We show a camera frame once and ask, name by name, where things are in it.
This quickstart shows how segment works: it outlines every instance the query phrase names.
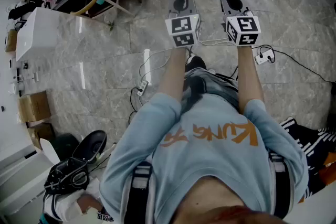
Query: plug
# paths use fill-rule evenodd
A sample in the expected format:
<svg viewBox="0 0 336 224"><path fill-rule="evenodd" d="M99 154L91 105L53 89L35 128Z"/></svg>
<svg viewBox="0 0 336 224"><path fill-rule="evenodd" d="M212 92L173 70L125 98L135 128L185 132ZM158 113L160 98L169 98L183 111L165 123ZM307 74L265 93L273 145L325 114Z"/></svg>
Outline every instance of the plug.
<svg viewBox="0 0 336 224"><path fill-rule="evenodd" d="M268 60L272 62L272 58L274 58L274 54L273 54L273 51L269 49L261 53L260 55L257 55L255 57L255 61L258 65L260 65L264 62L267 62Z"/></svg>
<svg viewBox="0 0 336 224"><path fill-rule="evenodd" d="M143 80L139 85L139 90L137 92L138 96L142 96L148 86L148 81Z"/></svg>

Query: black shoulder strap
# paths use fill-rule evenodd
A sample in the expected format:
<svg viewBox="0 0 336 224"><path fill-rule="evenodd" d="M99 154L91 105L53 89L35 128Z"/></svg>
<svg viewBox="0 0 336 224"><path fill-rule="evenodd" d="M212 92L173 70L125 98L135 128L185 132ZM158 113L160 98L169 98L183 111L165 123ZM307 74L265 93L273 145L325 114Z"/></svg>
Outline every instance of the black shoulder strap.
<svg viewBox="0 0 336 224"><path fill-rule="evenodd" d="M152 165L149 162L141 162L133 170L124 224L146 223L146 206L151 175Z"/></svg>
<svg viewBox="0 0 336 224"><path fill-rule="evenodd" d="M292 189L288 167L282 156L270 152L269 158L275 169L275 210L274 215L283 219L291 209Z"/></svg>

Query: person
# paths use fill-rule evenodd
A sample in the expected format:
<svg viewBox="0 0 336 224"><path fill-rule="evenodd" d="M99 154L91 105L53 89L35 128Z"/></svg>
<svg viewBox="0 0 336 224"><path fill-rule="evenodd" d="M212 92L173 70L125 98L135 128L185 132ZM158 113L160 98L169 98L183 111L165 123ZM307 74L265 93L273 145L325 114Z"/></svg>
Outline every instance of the person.
<svg viewBox="0 0 336 224"><path fill-rule="evenodd" d="M306 156L266 112L251 47L237 50L238 82L208 72L198 56L185 65L186 49L172 50L157 93L134 116L100 183L118 223L125 181L144 160L156 178L154 223L284 223L271 215L268 151L287 163L294 203L303 197Z"/></svg>

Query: light blue sweatshirt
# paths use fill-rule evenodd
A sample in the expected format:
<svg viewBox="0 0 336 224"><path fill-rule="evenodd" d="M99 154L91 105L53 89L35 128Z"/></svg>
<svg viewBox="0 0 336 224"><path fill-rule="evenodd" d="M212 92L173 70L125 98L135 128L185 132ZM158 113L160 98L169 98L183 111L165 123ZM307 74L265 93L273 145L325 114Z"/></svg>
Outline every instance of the light blue sweatshirt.
<svg viewBox="0 0 336 224"><path fill-rule="evenodd" d="M168 224L203 176L223 181L252 210L271 212L273 182L266 148L287 160L298 203L308 184L306 157L264 103L249 101L241 115L224 98L204 94L181 115L174 98L157 93L136 114L111 155L100 184L103 205L120 223L125 179L154 152L155 223Z"/></svg>

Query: black and white striped cloth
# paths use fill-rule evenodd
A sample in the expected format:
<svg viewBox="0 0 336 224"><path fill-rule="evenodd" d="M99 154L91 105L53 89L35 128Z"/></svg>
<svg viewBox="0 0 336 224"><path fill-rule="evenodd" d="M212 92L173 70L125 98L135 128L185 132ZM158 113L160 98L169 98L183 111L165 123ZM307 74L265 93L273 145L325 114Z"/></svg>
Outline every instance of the black and white striped cloth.
<svg viewBox="0 0 336 224"><path fill-rule="evenodd" d="M336 152L336 128L312 130L299 125L292 117L280 125L294 138L307 157L309 182L304 198L317 193L325 187L318 171L324 168L329 152Z"/></svg>

